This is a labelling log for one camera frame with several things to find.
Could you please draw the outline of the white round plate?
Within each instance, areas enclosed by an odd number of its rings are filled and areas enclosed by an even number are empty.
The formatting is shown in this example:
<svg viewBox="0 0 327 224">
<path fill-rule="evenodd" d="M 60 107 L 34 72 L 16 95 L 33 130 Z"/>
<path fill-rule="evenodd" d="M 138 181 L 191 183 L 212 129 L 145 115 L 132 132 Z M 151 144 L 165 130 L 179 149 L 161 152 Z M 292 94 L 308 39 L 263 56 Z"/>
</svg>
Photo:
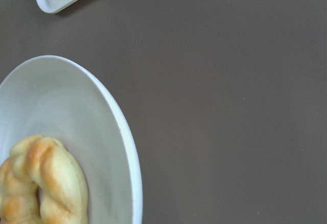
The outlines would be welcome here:
<svg viewBox="0 0 327 224">
<path fill-rule="evenodd" d="M 141 223 L 135 142 L 117 102 L 88 70 L 63 57 L 25 61 L 1 83 L 1 160 L 20 139 L 57 138 L 79 162 L 90 223 Z"/>
</svg>

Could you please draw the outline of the twisted glazed donut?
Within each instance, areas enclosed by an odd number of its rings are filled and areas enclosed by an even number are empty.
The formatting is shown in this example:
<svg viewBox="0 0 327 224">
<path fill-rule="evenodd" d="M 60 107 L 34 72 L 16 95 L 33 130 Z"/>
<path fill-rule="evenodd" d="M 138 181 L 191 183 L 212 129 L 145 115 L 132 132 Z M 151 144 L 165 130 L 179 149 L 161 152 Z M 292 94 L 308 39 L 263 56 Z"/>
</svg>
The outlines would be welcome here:
<svg viewBox="0 0 327 224">
<path fill-rule="evenodd" d="M 26 137 L 1 165 L 1 223 L 88 223 L 87 204 L 84 173 L 57 139 Z"/>
</svg>

